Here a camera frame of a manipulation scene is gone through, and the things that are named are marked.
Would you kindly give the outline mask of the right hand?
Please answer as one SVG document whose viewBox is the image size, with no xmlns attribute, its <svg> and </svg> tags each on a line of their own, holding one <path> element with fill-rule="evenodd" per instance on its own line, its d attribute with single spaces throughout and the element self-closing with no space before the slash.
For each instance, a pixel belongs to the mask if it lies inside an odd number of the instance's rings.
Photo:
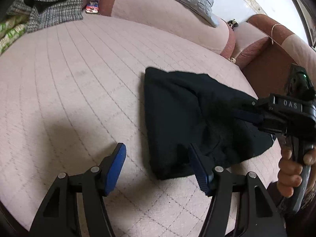
<svg viewBox="0 0 316 237">
<path fill-rule="evenodd" d="M 279 172 L 277 175 L 277 188 L 282 196 L 289 198 L 293 195 L 294 188 L 302 183 L 301 173 L 303 166 L 291 159 L 292 151 L 289 147 L 281 148 L 282 158 L 279 161 Z M 311 192 L 315 185 L 315 148 L 304 156 L 304 163 L 311 167 L 306 194 Z"/>
</svg>

